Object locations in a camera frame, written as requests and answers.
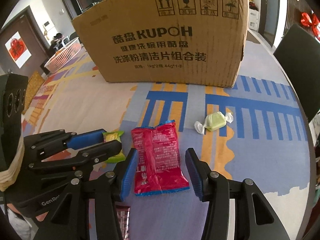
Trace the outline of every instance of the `red ribbon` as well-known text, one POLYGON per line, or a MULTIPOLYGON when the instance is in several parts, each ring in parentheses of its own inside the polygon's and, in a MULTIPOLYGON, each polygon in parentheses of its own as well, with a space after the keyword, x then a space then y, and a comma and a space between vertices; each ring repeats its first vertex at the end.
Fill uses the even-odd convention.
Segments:
POLYGON ((311 18, 307 13, 301 14, 301 24, 305 27, 311 27, 314 36, 320 41, 320 30, 318 29, 319 20, 313 13, 311 18))

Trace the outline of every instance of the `door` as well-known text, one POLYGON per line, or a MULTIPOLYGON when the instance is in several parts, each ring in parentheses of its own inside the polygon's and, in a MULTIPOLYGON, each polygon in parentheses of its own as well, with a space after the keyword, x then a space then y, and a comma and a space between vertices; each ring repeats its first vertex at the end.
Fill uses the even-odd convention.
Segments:
POLYGON ((48 59, 26 14, 17 17, 0 33, 0 65, 7 72, 31 77, 34 71, 40 75, 40 65, 48 59))
POLYGON ((261 0, 259 33, 273 46, 279 18, 280 0, 261 0))

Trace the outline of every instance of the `white candy wrapper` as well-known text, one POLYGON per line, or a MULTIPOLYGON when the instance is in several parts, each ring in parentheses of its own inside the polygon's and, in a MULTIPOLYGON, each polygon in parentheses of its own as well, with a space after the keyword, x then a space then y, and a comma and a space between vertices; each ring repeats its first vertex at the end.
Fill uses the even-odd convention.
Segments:
POLYGON ((215 131, 221 127, 224 127, 227 122, 232 123, 233 116, 231 113, 226 113, 223 115, 221 112, 215 112, 213 114, 207 115, 204 120, 204 124, 200 122, 195 122, 195 129, 198 133, 204 134, 204 129, 207 128, 209 131, 215 131))

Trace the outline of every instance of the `basket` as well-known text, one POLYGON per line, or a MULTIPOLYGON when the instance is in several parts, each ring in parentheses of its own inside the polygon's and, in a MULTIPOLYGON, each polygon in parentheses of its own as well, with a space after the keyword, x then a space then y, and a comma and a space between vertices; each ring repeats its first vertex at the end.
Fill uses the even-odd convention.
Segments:
POLYGON ((51 73, 55 73, 67 64, 80 50, 81 44, 79 42, 79 37, 76 37, 68 42, 63 48, 59 49, 44 66, 51 73))

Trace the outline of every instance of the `umbrella symbol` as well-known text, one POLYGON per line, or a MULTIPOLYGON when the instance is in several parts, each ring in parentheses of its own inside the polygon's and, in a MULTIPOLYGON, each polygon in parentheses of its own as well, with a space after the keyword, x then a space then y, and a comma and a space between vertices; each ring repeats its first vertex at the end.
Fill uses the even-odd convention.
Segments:
POLYGON ((231 8, 232 8, 232 7, 236 7, 234 3, 235 3, 235 1, 230 1, 230 2, 228 2, 228 3, 226 4, 226 6, 229 6, 229 12, 231 12, 231 8))

